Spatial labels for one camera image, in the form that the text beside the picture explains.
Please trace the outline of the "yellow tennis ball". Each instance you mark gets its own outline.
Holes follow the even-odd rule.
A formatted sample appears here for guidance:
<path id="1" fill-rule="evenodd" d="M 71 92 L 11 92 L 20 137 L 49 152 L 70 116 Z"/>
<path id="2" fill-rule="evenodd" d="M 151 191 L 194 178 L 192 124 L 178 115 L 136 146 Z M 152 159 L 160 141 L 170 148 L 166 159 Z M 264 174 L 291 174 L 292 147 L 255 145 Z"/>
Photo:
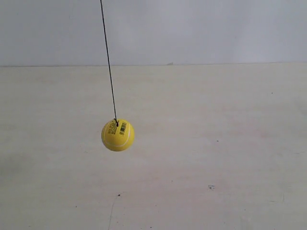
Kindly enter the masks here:
<path id="1" fill-rule="evenodd" d="M 112 119 L 107 122 L 101 132 L 101 140 L 104 146 L 111 151 L 124 151 L 133 145 L 134 128 L 130 122 L 124 119 Z"/>

